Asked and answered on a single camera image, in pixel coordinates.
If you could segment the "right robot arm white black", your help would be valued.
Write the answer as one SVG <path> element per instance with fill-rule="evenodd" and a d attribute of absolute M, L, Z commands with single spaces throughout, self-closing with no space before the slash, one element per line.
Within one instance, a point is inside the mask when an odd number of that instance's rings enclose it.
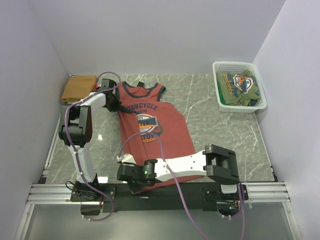
<path fill-rule="evenodd" d="M 207 176 L 220 185 L 221 197 L 230 200 L 237 194 L 240 184 L 236 153 L 214 144 L 206 145 L 203 151 L 192 155 L 149 159 L 142 165 L 128 153 L 117 161 L 117 180 L 127 182 L 134 193 L 174 178 Z"/>

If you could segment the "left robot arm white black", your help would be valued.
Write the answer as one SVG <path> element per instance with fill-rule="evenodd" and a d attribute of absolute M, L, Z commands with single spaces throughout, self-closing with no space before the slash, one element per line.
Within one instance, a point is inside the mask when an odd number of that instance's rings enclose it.
<path fill-rule="evenodd" d="M 94 170 L 90 156 L 90 141 L 93 135 L 92 113 L 100 108 L 109 112 L 117 111 L 121 105 L 114 90 L 119 82 L 104 78 L 101 85 L 74 103 L 64 103 L 58 136 L 68 147 L 76 169 L 76 181 L 72 194 L 88 201 L 112 198 L 102 192 L 98 175 Z"/>

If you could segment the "red tank top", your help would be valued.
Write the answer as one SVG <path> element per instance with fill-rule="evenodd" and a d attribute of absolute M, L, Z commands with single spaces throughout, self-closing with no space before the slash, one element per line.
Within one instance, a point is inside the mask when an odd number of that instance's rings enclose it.
<path fill-rule="evenodd" d="M 124 153 L 131 154 L 139 166 L 162 156 L 173 159 L 196 152 L 183 114 L 160 100 L 165 90 L 160 83 L 144 88 L 125 81 L 116 89 Z"/>

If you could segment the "tan ribbed tank top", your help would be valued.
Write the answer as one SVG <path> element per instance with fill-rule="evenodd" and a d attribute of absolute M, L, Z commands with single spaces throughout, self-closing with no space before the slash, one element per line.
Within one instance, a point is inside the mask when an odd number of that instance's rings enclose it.
<path fill-rule="evenodd" d="M 69 78 L 60 101 L 77 102 L 89 95 L 96 86 L 95 75 L 73 75 Z"/>

